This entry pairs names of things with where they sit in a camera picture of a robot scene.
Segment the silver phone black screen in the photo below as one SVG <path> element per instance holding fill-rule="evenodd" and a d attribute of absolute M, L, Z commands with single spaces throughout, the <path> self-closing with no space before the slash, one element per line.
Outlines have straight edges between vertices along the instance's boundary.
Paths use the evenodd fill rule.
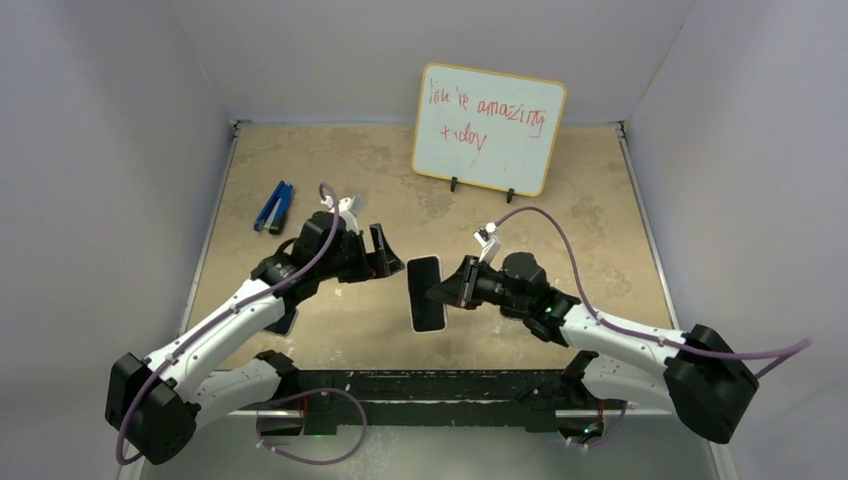
<path fill-rule="evenodd" d="M 275 335 L 288 336 L 297 319 L 298 311 L 287 311 L 279 320 L 265 327 L 265 330 Z"/>

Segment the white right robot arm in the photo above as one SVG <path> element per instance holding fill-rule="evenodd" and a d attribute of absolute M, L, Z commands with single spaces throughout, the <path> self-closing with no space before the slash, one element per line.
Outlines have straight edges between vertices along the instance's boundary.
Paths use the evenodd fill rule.
<path fill-rule="evenodd" d="M 552 286 L 527 252 L 508 255 L 499 270 L 466 256 L 426 297 L 465 310 L 494 305 L 536 338 L 576 349 L 561 381 L 576 407 L 615 400 L 662 410 L 701 438 L 726 444 L 759 388 L 713 329 L 663 329 L 592 310 Z"/>

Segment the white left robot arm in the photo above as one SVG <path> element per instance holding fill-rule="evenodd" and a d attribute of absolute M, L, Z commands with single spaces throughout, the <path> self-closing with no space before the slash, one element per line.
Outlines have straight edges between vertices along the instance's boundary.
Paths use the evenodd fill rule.
<path fill-rule="evenodd" d="M 405 270 L 381 225 L 369 229 L 371 248 L 354 215 L 314 213 L 297 237 L 263 258 L 236 292 L 197 325 L 144 357 L 120 357 L 110 370 L 105 407 L 105 419 L 117 432 L 118 464 L 165 463 L 200 428 L 252 404 L 284 409 L 337 394 L 330 386 L 304 388 L 293 360 L 274 350 L 256 354 L 235 370 L 215 370 L 263 330 L 288 335 L 299 305 L 322 282 L 360 283 Z"/>

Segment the blue and black stapler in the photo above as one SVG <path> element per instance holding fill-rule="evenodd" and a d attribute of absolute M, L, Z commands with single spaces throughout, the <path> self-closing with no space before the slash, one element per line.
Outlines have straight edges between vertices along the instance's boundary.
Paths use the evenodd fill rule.
<path fill-rule="evenodd" d="M 291 207 L 294 188 L 290 183 L 280 181 L 269 196 L 254 221 L 253 230 L 267 230 L 271 235 L 281 235 Z"/>

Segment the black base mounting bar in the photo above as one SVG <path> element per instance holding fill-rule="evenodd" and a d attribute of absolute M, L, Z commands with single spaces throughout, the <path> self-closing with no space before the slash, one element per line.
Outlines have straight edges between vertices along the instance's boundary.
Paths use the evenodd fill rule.
<path fill-rule="evenodd" d="M 599 400 L 560 369 L 302 370 L 258 403 L 261 410 L 304 409 L 308 435 L 341 426 L 517 427 L 530 433 L 583 435 Z"/>

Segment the whiteboard with red writing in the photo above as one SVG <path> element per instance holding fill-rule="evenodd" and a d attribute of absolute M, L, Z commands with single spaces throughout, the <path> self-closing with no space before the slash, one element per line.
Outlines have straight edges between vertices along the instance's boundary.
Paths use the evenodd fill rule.
<path fill-rule="evenodd" d="M 558 81 L 430 63 L 422 72 L 411 167 L 423 176 L 536 197 L 566 99 Z"/>

